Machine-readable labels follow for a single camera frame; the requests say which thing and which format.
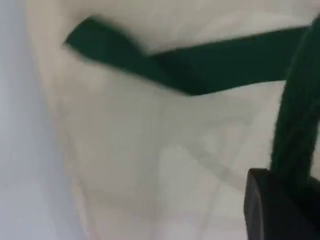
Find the white wall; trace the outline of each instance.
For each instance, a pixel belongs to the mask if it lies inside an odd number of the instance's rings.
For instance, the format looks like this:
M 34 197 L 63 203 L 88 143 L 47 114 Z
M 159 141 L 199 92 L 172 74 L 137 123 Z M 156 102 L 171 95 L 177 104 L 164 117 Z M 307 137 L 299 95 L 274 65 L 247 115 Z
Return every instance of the white wall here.
M 306 23 L 320 12 L 319 0 L 252 0 L 261 11 L 301 18 Z
M 83 240 L 20 3 L 0 0 L 0 239 Z

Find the white fabric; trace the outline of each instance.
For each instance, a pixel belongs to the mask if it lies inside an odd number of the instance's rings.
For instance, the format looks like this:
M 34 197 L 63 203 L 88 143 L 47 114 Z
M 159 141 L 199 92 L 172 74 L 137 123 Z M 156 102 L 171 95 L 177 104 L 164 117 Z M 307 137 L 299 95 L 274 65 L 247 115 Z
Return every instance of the white fabric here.
M 42 84 L 90 240 L 247 239 L 246 174 L 270 161 L 284 82 L 181 96 L 80 58 L 61 46 L 68 32 L 100 14 L 151 53 L 305 25 L 316 5 L 306 0 L 27 1 Z

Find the green webbing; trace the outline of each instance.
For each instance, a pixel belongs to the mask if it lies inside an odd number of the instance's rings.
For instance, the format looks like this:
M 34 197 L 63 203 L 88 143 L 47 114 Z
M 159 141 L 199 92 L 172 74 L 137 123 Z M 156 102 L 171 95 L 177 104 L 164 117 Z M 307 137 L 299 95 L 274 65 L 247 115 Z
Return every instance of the green webbing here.
M 284 80 L 290 68 L 276 123 L 271 171 L 297 189 L 309 176 L 317 135 L 318 25 L 316 20 L 308 31 L 308 27 L 296 27 L 146 55 L 111 24 L 90 17 L 66 43 L 91 60 L 188 95 Z M 302 46 L 291 64 L 299 43 Z
M 89 59 L 201 95 L 284 80 L 305 31 L 306 27 L 297 27 L 148 56 L 111 24 L 90 17 L 66 43 Z
M 301 191 L 312 167 L 320 119 L 320 19 L 293 58 L 276 122 L 271 168 L 290 191 Z

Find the green strap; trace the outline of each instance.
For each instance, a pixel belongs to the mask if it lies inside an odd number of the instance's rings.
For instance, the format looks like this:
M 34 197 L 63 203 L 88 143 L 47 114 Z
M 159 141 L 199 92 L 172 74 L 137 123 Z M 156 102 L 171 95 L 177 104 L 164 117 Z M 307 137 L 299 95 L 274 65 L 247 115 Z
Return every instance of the green strap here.
M 320 19 L 301 40 L 286 78 L 271 168 L 291 192 L 308 183 L 320 119 Z
M 296 27 L 146 55 L 111 24 L 90 17 L 75 28 L 66 44 L 91 60 L 188 95 L 284 80 L 291 68 L 276 123 L 271 171 L 297 190 L 310 173 L 320 113 L 318 22 L 308 31 Z
M 66 43 L 83 56 L 188 95 L 284 80 L 306 27 L 166 51 L 148 56 L 111 24 L 90 17 Z

